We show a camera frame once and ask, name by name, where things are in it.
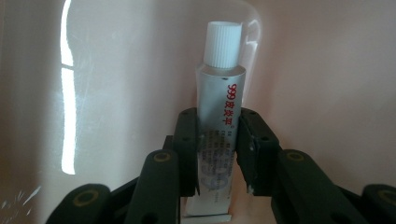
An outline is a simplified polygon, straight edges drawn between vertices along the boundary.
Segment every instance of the curved white surface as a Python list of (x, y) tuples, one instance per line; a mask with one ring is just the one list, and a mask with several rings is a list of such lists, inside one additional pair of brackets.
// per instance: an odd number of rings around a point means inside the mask
[[(244, 106), (335, 184), (396, 186), (396, 3), (0, 0), (0, 223), (112, 189), (195, 106), (209, 21), (244, 25)], [(235, 169), (232, 223), (275, 223)]]

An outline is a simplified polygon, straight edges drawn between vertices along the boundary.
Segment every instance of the white tube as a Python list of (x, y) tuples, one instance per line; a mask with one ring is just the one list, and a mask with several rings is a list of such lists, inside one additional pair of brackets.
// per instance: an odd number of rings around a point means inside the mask
[(186, 216), (228, 213), (246, 73), (244, 67), (237, 65), (240, 36), (238, 23), (215, 21), (208, 25), (204, 63), (196, 69), (201, 195), (187, 200)]

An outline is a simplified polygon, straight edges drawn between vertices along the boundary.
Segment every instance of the round hole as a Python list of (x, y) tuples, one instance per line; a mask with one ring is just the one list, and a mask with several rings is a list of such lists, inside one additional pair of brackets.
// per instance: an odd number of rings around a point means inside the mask
[(342, 213), (332, 213), (332, 220), (339, 224), (350, 223), (350, 219)]
[(304, 160), (304, 156), (298, 152), (289, 152), (288, 154), (286, 154), (286, 157), (290, 161), (303, 161)]
[(155, 161), (169, 161), (171, 159), (171, 155), (167, 152), (160, 152), (154, 155)]
[(142, 217), (142, 224), (154, 224), (157, 222), (158, 222), (158, 217), (154, 213), (148, 213)]
[(78, 194), (73, 199), (73, 204), (77, 207), (88, 205), (99, 197), (99, 192), (95, 189), (88, 189)]
[(388, 189), (381, 189), (378, 191), (378, 196), (387, 203), (396, 206), (396, 192)]

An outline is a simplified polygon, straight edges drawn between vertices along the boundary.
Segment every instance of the screw hole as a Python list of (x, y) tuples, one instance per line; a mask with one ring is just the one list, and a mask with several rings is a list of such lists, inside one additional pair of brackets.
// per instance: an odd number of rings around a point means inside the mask
[(382, 199), (383, 201), (396, 206), (396, 192), (395, 191), (381, 189), (378, 191), (377, 194), (378, 194), (379, 198)]
[(171, 155), (167, 152), (160, 152), (154, 155), (155, 161), (169, 161), (171, 159)]
[(342, 213), (332, 213), (332, 220), (339, 224), (350, 223), (350, 219)]
[(304, 160), (304, 156), (298, 152), (289, 152), (288, 154), (286, 154), (286, 157), (290, 161), (303, 161)]
[(77, 195), (73, 200), (73, 204), (77, 207), (83, 207), (93, 203), (98, 197), (99, 191), (96, 189), (88, 189)]
[(157, 221), (158, 217), (154, 213), (148, 213), (142, 217), (142, 224), (155, 224)]

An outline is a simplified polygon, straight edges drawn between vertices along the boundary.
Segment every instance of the ribbed cap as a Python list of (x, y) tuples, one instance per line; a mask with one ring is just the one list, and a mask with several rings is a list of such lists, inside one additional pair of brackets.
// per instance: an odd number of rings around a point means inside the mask
[(228, 21), (212, 21), (207, 25), (204, 63), (217, 68), (238, 65), (242, 25)]

